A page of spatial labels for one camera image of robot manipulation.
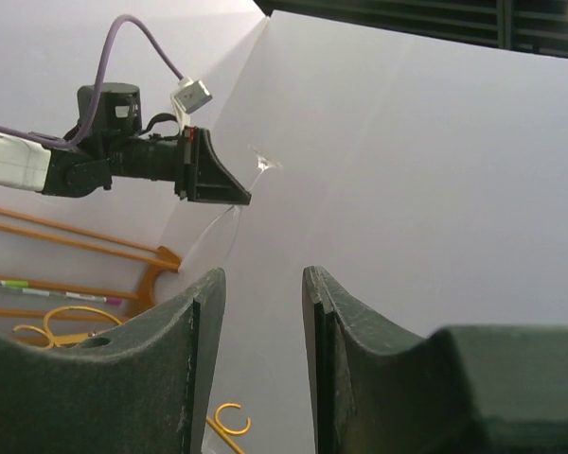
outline purple cable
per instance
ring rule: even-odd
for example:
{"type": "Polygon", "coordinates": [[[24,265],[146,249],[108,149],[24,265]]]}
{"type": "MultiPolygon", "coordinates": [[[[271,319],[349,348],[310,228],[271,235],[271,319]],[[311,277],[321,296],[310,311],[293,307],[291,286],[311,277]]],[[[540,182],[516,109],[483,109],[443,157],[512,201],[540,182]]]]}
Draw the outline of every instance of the purple cable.
{"type": "Polygon", "coordinates": [[[63,139],[59,140],[51,140],[45,139],[43,137],[39,137],[35,134],[31,134],[28,132],[21,132],[17,130],[12,130],[11,128],[7,128],[4,126],[0,126],[0,133],[12,135],[14,137],[19,137],[20,139],[26,139],[30,142],[36,142],[44,147],[50,148],[73,148],[75,147],[88,133],[93,125],[93,120],[95,119],[95,114],[97,113],[97,107],[99,102],[99,97],[101,94],[101,87],[103,86],[103,80],[105,79],[105,72],[107,71],[107,62],[110,59],[110,53],[112,52],[112,47],[114,46],[115,35],[119,31],[120,27],[125,22],[131,22],[138,26],[141,31],[145,34],[145,36],[150,40],[151,45],[155,49],[155,51],[160,55],[164,63],[170,68],[179,80],[183,78],[183,75],[179,72],[179,70],[174,66],[172,61],[170,61],[169,57],[164,53],[160,44],[155,41],[155,38],[149,31],[149,29],[136,17],[132,16],[131,14],[123,14],[118,16],[112,26],[110,26],[110,30],[107,32],[107,37],[105,38],[105,44],[103,45],[103,50],[101,51],[101,58],[98,62],[98,69],[97,69],[97,76],[95,78],[95,91],[93,92],[93,96],[91,97],[91,103],[89,106],[88,111],[86,112],[86,116],[80,125],[80,129],[76,133],[76,135],[68,142],[63,139]]]}

